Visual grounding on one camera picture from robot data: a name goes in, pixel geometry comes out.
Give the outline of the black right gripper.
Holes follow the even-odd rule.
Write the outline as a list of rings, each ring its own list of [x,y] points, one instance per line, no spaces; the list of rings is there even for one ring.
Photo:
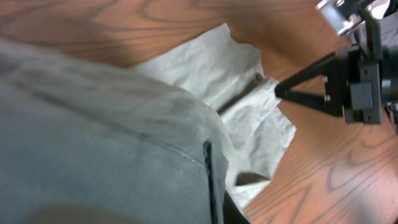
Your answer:
[[[293,89],[315,77],[323,77],[324,94]],[[280,82],[275,95],[346,123],[380,124],[382,107],[397,101],[397,47],[384,46],[379,60],[358,45],[339,49]]]

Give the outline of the khaki shorts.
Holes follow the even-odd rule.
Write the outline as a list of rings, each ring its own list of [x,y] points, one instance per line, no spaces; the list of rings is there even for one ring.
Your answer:
[[[296,128],[222,24],[132,68],[1,41],[2,223],[246,223]]]

